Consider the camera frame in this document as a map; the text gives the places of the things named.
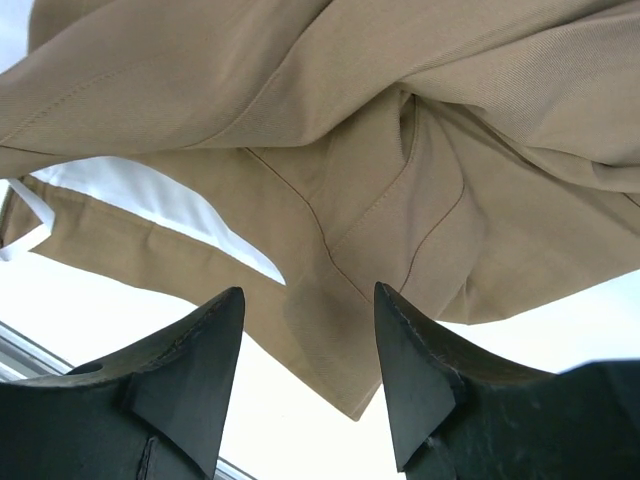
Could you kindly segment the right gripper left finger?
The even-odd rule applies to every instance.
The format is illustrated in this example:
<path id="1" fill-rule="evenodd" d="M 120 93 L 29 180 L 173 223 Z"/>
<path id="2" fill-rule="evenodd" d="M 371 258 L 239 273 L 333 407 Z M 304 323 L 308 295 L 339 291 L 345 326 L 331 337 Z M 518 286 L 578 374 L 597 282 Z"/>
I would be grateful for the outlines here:
<path id="1" fill-rule="evenodd" d="M 1 386 L 5 479 L 211 479 L 242 340 L 232 287 L 63 375 Z"/>

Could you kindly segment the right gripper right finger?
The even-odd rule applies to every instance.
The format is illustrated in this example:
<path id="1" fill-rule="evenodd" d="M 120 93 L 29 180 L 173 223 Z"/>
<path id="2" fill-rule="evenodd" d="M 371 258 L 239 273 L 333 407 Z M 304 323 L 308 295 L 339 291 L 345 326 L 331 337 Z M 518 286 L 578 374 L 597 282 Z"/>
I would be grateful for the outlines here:
<path id="1" fill-rule="evenodd" d="M 375 336 L 397 470 L 409 479 L 635 479 L 639 364 L 561 374 L 493 354 L 389 285 Z"/>

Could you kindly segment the tan skirt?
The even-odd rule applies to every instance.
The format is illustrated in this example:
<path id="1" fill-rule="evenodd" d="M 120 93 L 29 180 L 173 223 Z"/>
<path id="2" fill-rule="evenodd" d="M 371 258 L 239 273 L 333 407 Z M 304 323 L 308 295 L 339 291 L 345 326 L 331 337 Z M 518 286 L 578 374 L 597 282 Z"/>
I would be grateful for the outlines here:
<path id="1" fill-rule="evenodd" d="M 635 1 L 38 1 L 1 255 L 195 304 L 358 419 L 373 291 L 504 320 L 639 267 Z"/>

